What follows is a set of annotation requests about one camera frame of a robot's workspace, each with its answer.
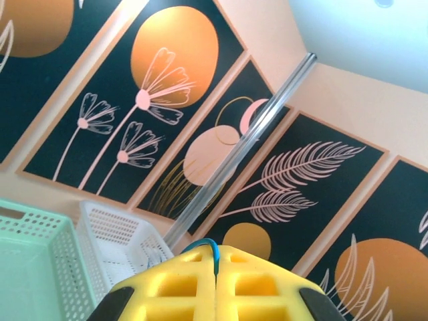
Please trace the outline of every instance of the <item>white ceiling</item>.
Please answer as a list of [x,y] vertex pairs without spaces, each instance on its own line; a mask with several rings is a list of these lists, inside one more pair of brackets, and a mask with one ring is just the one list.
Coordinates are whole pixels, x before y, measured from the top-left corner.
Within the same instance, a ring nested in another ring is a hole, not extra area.
[[428,0],[289,0],[319,62],[428,93]]

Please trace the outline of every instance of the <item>white plastic basket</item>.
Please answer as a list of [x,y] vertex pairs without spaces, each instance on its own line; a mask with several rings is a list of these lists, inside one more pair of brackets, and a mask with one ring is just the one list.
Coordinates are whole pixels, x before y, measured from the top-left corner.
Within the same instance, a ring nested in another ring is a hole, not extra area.
[[116,283],[174,256],[144,219],[91,201],[80,209],[76,231],[97,303]]

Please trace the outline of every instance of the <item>mint green plastic basket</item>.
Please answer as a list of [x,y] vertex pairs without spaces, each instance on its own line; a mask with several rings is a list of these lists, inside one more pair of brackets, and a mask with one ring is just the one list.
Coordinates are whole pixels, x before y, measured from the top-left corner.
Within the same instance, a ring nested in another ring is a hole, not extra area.
[[70,218],[0,199],[0,320],[81,321],[94,302]]

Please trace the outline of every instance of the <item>leaf illustration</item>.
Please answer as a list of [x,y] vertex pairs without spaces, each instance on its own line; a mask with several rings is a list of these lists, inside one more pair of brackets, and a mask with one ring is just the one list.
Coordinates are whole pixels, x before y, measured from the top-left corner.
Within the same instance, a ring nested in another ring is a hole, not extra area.
[[[0,18],[1,14],[3,13],[3,3],[0,3]],[[0,34],[0,52],[4,52],[3,59],[0,61],[0,72],[3,70],[3,68],[6,65],[6,61],[9,58],[9,55],[12,51],[12,45],[13,45],[13,36],[14,36],[14,29],[13,29],[13,22],[12,20],[9,20],[7,22],[5,29]]]
[[[384,290],[377,302],[373,304],[371,308],[368,308],[368,303],[370,301],[370,297],[372,296],[373,287],[375,285],[375,261],[373,257],[371,257],[368,261],[364,276],[359,283],[357,290],[353,291],[353,296],[350,297],[350,294],[352,293],[351,289],[355,288],[354,280],[357,273],[357,263],[358,253],[356,237],[354,234],[352,234],[350,253],[348,259],[346,260],[345,267],[342,273],[339,275],[336,283],[330,288],[330,290],[324,291],[332,299],[333,297],[338,296],[340,301],[336,307],[343,316],[346,316],[352,312],[354,321],[379,321],[387,306],[389,287]],[[323,289],[327,288],[329,273],[329,269],[327,269],[326,274],[321,281],[320,286],[323,285]],[[390,310],[383,318],[383,321],[392,320],[393,312]]]
[[262,184],[270,191],[289,191],[307,181],[329,177],[341,164],[366,147],[353,147],[342,142],[315,142],[294,152],[273,156],[265,165],[261,179],[239,192]]
[[296,216],[298,211],[307,209],[315,204],[317,203],[307,200],[298,191],[288,191],[285,193],[268,191],[257,196],[251,207],[224,213],[220,217],[250,211],[253,217],[259,222],[289,222],[291,218]]
[[[428,229],[428,211],[425,213],[425,215],[422,217],[421,222],[419,223],[419,233],[424,232],[426,229]],[[427,244],[428,244],[428,231],[423,236],[419,249],[422,250]]]
[[320,283],[320,288],[322,288],[324,292],[327,292],[329,279],[330,279],[330,269],[327,269]]
[[382,293],[382,295],[377,300],[377,302],[374,304],[374,306],[369,311],[364,313],[364,315],[362,315],[358,320],[364,320],[365,318],[367,318],[371,314],[372,314],[371,320],[373,320],[373,321],[380,320],[380,318],[383,314],[383,310],[387,306],[388,296],[389,296],[389,287],[387,287],[385,289],[385,291]]
[[424,232],[428,228],[428,211],[422,217],[421,222],[419,223],[419,233]]

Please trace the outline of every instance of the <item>pink semicircle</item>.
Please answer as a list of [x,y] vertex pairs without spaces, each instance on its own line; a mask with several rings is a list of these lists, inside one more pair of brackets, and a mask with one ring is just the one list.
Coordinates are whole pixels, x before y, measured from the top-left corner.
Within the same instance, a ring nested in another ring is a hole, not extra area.
[[263,103],[267,102],[268,99],[259,99],[253,102],[247,110],[243,113],[243,116],[241,118],[241,122],[239,123],[239,131],[242,135],[244,135],[249,128],[249,121],[251,120],[251,117],[253,116],[254,112],[259,108]]

